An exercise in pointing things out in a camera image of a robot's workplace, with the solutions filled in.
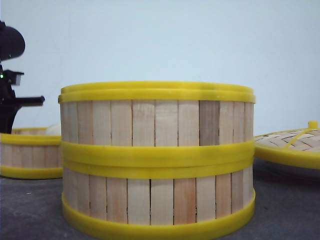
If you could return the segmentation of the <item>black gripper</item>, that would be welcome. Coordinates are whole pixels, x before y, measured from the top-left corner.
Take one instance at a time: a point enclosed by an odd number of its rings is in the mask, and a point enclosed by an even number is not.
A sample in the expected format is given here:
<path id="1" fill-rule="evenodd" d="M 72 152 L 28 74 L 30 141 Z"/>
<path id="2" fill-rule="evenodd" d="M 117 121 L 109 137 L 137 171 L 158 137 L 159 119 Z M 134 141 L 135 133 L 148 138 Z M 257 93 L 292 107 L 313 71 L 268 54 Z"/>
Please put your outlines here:
<path id="1" fill-rule="evenodd" d="M 3 70 L 0 66 L 0 132 L 10 134 L 15 116 L 22 107 L 42 106 L 44 96 L 39 97 L 17 97 L 12 85 L 19 86 L 23 72 Z"/>

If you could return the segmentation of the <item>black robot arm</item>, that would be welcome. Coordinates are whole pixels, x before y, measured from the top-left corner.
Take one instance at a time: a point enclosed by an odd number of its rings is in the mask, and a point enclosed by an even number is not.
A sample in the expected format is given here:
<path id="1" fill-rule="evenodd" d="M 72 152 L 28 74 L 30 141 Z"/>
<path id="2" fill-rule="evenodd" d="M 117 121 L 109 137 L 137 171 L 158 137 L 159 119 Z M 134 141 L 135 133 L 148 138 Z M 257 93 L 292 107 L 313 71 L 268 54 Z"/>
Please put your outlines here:
<path id="1" fill-rule="evenodd" d="M 15 28 L 0 23 L 0 61 L 21 56 L 25 51 L 25 40 Z M 45 97 L 16 97 L 12 85 L 18 86 L 23 72 L 0 69 L 0 132 L 10 134 L 17 112 L 22 107 L 42 106 Z"/>

